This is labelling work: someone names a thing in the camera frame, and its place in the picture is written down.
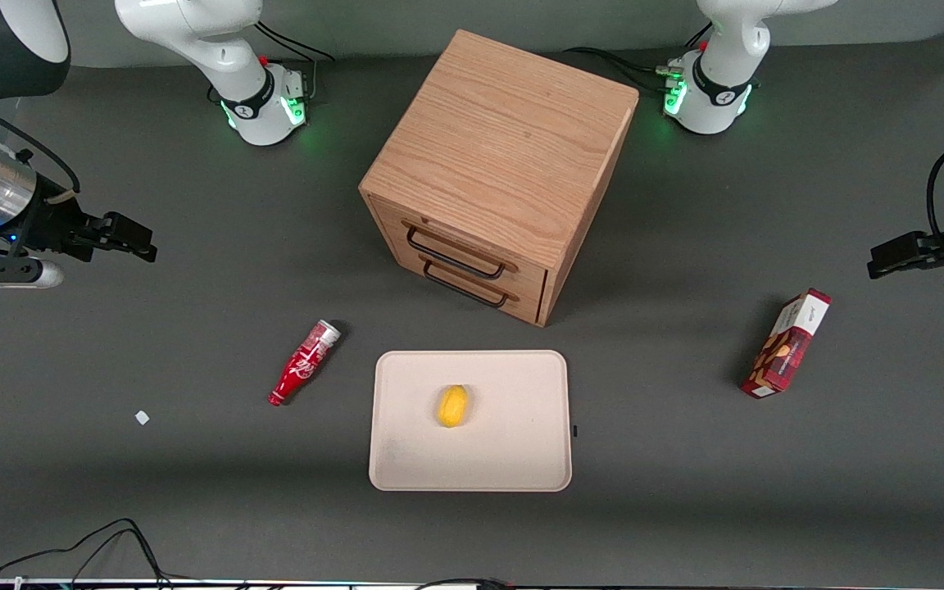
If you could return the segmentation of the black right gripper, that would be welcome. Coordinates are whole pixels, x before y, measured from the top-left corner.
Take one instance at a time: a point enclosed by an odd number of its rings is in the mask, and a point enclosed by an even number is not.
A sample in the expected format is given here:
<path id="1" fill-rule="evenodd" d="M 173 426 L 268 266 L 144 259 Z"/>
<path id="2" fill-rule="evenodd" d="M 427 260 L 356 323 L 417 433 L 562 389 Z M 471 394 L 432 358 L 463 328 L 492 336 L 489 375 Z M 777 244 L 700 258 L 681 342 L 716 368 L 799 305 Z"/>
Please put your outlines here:
<path id="1" fill-rule="evenodd" d="M 83 213 L 75 192 L 55 197 L 41 197 L 26 220 L 25 247 L 34 252 L 63 254 L 82 262 L 93 260 L 94 251 L 121 252 L 152 264 L 157 247 L 153 232 L 115 211 L 105 214 L 105 238 L 119 245 L 108 245 L 100 232 L 101 218 Z"/>

